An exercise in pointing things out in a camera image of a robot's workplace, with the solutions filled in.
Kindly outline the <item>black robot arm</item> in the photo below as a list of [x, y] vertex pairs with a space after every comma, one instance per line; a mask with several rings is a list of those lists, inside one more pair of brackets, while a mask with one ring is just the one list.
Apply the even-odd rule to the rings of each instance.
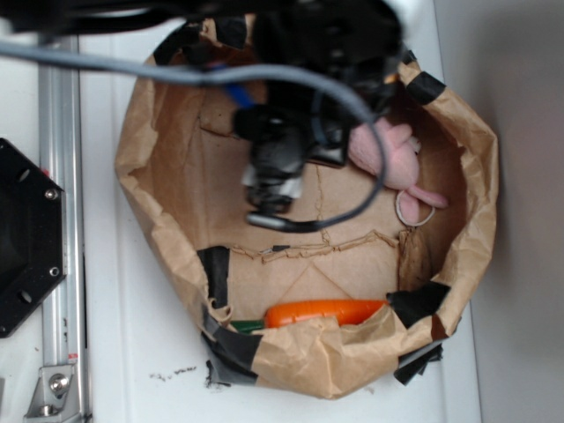
[[288, 208], [307, 163], [342, 167], [357, 128], [381, 158], [376, 187], [390, 178], [390, 152], [374, 123], [391, 95], [403, 26], [383, 1], [4, 1], [1, 16], [13, 32], [47, 39], [181, 19], [151, 66], [9, 41], [1, 54], [224, 89], [237, 107], [234, 133], [250, 144], [247, 196], [261, 213]]

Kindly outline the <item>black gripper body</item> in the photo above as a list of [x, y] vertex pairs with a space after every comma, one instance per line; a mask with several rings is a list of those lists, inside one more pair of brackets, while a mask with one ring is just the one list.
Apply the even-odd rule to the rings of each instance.
[[239, 109], [234, 131], [251, 143], [243, 177], [260, 212], [284, 212], [301, 196], [308, 162], [343, 167], [353, 155], [354, 121], [367, 132], [389, 172], [389, 155], [375, 120], [394, 93], [396, 70], [349, 66], [330, 73], [290, 65], [250, 65], [232, 83]]

